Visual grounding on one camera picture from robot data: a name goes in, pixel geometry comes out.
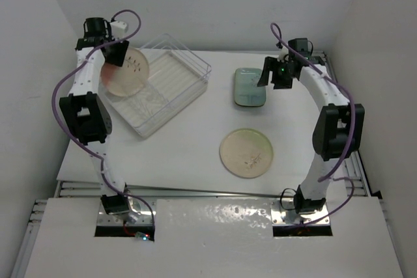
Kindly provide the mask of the green and cream round plate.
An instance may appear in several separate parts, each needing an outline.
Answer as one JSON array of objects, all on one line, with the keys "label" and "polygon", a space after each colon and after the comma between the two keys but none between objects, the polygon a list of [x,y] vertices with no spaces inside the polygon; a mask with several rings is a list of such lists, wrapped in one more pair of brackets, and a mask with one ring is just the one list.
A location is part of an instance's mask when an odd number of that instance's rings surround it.
[{"label": "green and cream round plate", "polygon": [[223,166],[243,179],[264,175],[274,159],[268,137],[252,128],[240,128],[227,134],[220,143],[219,153]]}]

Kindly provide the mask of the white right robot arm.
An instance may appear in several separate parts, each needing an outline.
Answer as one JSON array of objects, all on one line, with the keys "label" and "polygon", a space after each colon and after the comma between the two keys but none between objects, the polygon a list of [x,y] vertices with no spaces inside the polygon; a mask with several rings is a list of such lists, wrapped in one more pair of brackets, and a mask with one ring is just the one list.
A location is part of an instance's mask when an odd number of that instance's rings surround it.
[{"label": "white right robot arm", "polygon": [[307,38],[296,38],[287,44],[283,57],[266,57],[258,87],[273,84],[275,89],[290,89],[297,79],[309,92],[318,110],[312,145],[314,159],[304,181],[293,197],[298,214],[321,210],[326,202],[330,179],[352,152],[359,149],[365,109],[355,104],[348,92],[334,81],[325,63],[315,58]]}]

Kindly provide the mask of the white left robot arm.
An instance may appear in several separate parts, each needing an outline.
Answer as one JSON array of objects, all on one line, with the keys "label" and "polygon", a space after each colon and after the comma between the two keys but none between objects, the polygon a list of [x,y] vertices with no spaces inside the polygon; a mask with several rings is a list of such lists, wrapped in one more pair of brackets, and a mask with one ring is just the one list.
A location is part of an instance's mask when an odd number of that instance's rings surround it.
[{"label": "white left robot arm", "polygon": [[107,160],[107,143],[112,133],[111,117],[98,95],[100,74],[106,63],[120,66],[129,41],[113,36],[126,33],[126,24],[104,18],[87,18],[83,37],[76,44],[77,72],[68,96],[59,99],[59,108],[70,134],[88,150],[100,184],[100,200],[108,215],[125,215],[131,207],[126,184],[114,175]]}]

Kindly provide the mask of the pink and cream round plate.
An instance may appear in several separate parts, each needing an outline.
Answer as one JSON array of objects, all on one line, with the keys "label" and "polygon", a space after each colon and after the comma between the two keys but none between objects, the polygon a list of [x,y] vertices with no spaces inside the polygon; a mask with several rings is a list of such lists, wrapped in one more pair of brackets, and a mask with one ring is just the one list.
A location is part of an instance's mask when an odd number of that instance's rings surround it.
[{"label": "pink and cream round plate", "polygon": [[138,49],[129,48],[122,66],[106,63],[100,78],[106,90],[118,97],[133,96],[145,87],[149,78],[149,63]]}]

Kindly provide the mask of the teal rectangular divided plate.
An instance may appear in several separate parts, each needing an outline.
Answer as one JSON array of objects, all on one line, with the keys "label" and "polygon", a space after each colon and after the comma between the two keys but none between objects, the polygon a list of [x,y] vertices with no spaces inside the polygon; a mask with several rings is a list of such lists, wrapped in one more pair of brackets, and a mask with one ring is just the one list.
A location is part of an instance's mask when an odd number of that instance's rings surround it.
[{"label": "teal rectangular divided plate", "polygon": [[236,105],[241,107],[262,107],[266,103],[265,96],[243,95],[234,98]]}]

